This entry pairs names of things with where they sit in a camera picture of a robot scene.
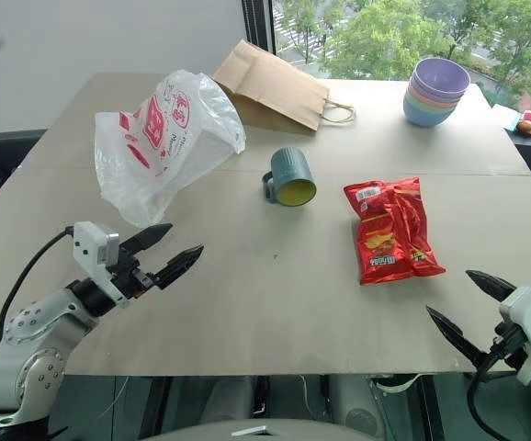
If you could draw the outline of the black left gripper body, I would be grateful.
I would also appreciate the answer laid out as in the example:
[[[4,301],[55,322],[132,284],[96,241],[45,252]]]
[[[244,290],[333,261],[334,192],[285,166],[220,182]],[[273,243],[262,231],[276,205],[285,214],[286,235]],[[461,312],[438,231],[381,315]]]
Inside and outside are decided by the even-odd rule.
[[[154,274],[140,269],[140,262],[127,250],[119,250],[118,261],[107,266],[112,284],[128,300],[137,299],[155,286]]]

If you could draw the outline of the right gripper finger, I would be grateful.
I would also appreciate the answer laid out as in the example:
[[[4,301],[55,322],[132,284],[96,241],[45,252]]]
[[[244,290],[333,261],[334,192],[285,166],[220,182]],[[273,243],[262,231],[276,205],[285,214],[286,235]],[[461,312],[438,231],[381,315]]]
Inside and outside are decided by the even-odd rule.
[[[466,274],[484,293],[499,302],[505,301],[516,290],[510,282],[479,270],[469,269]]]
[[[473,367],[478,368],[485,360],[487,354],[467,340],[461,329],[445,317],[441,312],[425,307],[430,318],[435,323],[439,332],[465,357]]]

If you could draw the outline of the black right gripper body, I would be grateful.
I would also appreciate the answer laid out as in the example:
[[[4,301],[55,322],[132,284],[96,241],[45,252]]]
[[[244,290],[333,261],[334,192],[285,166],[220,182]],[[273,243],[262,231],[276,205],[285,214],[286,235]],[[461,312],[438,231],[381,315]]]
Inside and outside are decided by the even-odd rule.
[[[496,336],[488,355],[488,368],[492,368],[498,361],[503,361],[508,367],[519,370],[527,358],[525,332],[518,324],[509,322],[498,323],[494,331]]]

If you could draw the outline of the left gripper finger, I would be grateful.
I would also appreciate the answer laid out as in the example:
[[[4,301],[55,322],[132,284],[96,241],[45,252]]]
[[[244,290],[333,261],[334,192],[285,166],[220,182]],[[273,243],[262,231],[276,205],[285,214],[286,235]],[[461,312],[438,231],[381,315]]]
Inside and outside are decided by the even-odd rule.
[[[122,242],[119,247],[130,254],[137,254],[160,242],[172,228],[172,223],[161,223],[147,227]]]
[[[170,261],[166,266],[153,276],[154,285],[159,289],[165,289],[178,280],[185,272],[194,265],[204,250],[203,245],[188,248]]]

